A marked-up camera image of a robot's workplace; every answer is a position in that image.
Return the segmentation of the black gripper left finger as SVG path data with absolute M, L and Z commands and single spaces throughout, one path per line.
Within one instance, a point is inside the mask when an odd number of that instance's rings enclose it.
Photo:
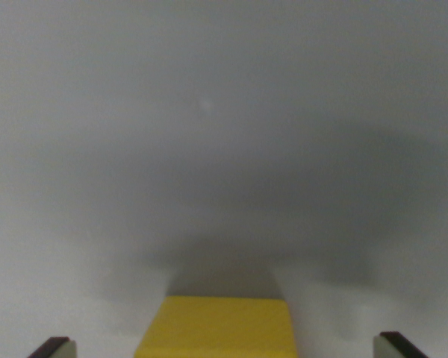
M 47 339 L 33 351 L 28 358 L 76 358 L 77 345 L 67 336 L 54 336 Z

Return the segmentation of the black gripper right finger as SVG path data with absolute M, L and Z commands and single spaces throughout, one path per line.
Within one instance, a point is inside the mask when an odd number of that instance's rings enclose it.
M 373 337 L 373 358 L 428 358 L 398 331 L 381 332 Z

